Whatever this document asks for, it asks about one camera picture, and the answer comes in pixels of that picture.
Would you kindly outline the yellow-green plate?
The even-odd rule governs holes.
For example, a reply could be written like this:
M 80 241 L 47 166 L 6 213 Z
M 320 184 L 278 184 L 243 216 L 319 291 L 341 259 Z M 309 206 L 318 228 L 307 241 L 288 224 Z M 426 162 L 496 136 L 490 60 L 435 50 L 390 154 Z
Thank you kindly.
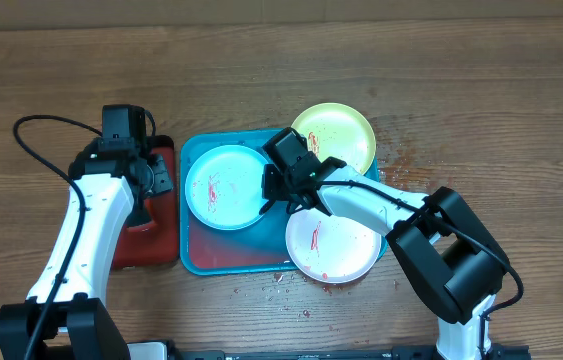
M 369 121 L 354 108 L 321 103 L 304 110 L 291 127 L 307 139 L 308 149 L 323 162 L 334 157 L 365 174 L 376 154 L 376 138 Z

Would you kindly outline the red sponge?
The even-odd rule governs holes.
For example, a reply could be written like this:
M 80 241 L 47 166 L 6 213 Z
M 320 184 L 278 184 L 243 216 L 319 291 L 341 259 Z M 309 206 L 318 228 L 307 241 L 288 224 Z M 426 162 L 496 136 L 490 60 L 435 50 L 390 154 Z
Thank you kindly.
M 131 213 L 125 222 L 125 228 L 128 232 L 144 232 L 156 226 L 148 212 Z

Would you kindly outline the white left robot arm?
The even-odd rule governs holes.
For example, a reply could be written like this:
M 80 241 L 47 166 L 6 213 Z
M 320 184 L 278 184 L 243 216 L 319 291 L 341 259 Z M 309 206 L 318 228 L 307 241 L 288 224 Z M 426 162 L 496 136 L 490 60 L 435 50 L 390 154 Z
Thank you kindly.
M 128 343 L 105 303 L 115 252 L 124 265 L 178 255 L 175 192 L 146 204 L 123 177 L 85 175 L 69 204 L 50 259 L 26 300 L 0 309 L 6 359 L 173 359 L 166 340 Z

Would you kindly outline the white plate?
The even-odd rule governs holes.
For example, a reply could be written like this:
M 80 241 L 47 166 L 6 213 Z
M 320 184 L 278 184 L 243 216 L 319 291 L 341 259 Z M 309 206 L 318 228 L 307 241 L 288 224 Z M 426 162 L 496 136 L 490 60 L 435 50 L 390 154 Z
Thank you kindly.
M 358 222 L 311 209 L 290 216 L 285 240 L 296 267 L 311 279 L 343 284 L 365 275 L 379 258 L 382 237 Z

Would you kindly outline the light blue plate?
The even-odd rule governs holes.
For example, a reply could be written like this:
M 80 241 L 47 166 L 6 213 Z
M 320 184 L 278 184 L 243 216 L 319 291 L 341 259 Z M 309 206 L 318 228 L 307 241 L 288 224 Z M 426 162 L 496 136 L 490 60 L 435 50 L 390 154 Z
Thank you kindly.
M 224 231 L 256 223 L 266 203 L 262 176 L 268 161 L 243 145 L 222 145 L 203 153 L 185 181 L 185 199 L 203 224 Z

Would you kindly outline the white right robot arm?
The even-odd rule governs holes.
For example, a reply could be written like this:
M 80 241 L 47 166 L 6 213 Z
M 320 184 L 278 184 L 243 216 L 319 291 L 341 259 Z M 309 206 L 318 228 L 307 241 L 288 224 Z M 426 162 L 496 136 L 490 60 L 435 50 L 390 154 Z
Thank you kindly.
M 415 293 L 439 319 L 437 355 L 495 357 L 488 322 L 501 307 L 495 297 L 510 261 L 457 192 L 403 192 L 341 160 L 308 157 L 266 165 L 262 189 L 269 202 L 354 220 L 385 237 Z

